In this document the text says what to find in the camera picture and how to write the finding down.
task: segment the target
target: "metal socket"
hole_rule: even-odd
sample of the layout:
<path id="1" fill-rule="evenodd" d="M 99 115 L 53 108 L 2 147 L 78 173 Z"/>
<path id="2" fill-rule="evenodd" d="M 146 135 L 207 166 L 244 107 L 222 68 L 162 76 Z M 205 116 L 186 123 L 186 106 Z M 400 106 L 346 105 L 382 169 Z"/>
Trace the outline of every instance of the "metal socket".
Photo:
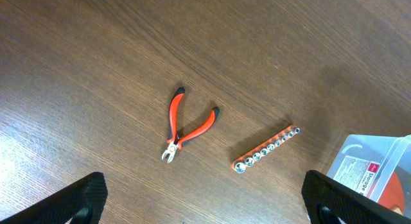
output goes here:
<path id="1" fill-rule="evenodd" d="M 291 138 L 291 137 L 294 136 L 294 134 L 293 134 L 292 131 L 291 131 L 291 132 L 285 132 L 285 136 L 286 136 L 287 138 Z"/>
<path id="2" fill-rule="evenodd" d="M 267 155 L 268 155 L 268 149 L 262 148 L 262 149 L 259 151 L 259 154 L 261 154 L 262 157 L 267 156 Z"/>
<path id="3" fill-rule="evenodd" d="M 245 167 L 246 167 L 245 164 L 242 162 L 237 162 L 234 165 L 234 169 L 236 170 L 237 173 L 244 173 Z"/>
<path id="4" fill-rule="evenodd" d="M 251 167 L 251 166 L 254 165 L 254 159 L 253 159 L 252 157 L 247 157 L 247 158 L 244 160 L 244 164 L 245 164 L 246 166 L 248 166 L 248 167 Z"/>
<path id="5" fill-rule="evenodd" d="M 255 161 L 259 161 L 259 160 L 261 160 L 261 154 L 260 153 L 254 153 L 253 155 L 252 155 L 252 158 L 255 160 Z"/>
<path id="6" fill-rule="evenodd" d="M 275 146 L 274 146 L 273 144 L 269 144 L 269 145 L 267 146 L 267 150 L 268 150 L 268 151 L 274 151 L 274 148 L 275 148 Z"/>
<path id="7" fill-rule="evenodd" d="M 286 136 L 279 136 L 279 138 L 280 138 L 280 140 L 281 140 L 281 142 L 285 142 L 285 141 L 287 141 L 287 137 Z"/>
<path id="8" fill-rule="evenodd" d="M 299 134 L 300 128 L 293 127 L 293 132 L 294 132 L 295 134 Z"/>

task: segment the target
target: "plastic box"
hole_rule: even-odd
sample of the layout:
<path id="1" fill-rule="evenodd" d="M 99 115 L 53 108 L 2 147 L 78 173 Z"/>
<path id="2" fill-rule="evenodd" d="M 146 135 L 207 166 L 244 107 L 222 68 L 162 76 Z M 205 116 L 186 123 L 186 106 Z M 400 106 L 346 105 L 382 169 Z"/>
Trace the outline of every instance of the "plastic box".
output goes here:
<path id="1" fill-rule="evenodd" d="M 327 176 L 411 218 L 411 135 L 349 135 Z"/>

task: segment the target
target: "wooden table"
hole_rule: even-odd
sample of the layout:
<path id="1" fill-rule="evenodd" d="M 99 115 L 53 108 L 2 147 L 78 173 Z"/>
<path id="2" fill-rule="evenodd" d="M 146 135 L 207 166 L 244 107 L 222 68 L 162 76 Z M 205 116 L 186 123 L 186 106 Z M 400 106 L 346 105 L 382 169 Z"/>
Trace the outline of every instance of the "wooden table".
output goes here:
<path id="1" fill-rule="evenodd" d="M 0 2 L 0 220 L 101 171 L 100 223 L 307 223 L 341 135 L 411 132 L 411 0 Z M 165 164 L 181 85 L 185 134 L 220 117 Z"/>

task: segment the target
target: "diagonal cutting pliers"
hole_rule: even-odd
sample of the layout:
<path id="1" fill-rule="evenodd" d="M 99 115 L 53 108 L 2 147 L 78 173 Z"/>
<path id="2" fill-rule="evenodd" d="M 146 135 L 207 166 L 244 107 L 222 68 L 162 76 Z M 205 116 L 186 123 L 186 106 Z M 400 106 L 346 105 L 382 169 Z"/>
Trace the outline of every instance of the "diagonal cutting pliers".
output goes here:
<path id="1" fill-rule="evenodd" d="M 181 150 L 183 145 L 187 144 L 190 139 L 198 137 L 199 135 L 210 129 L 214 122 L 217 120 L 218 114 L 220 113 L 220 109 L 218 107 L 214 107 L 207 121 L 205 121 L 202 126 L 187 134 L 186 136 L 179 137 L 177 135 L 177 110 L 185 92 L 186 90 L 183 87 L 177 89 L 173 98 L 171 99 L 170 107 L 168 109 L 171 126 L 170 135 L 167 140 L 167 143 L 169 143 L 169 145 L 167 147 L 167 150 L 164 151 L 161 156 L 161 160 L 164 160 L 168 155 L 167 163 L 170 163 L 173 160 L 175 152 L 177 150 Z"/>

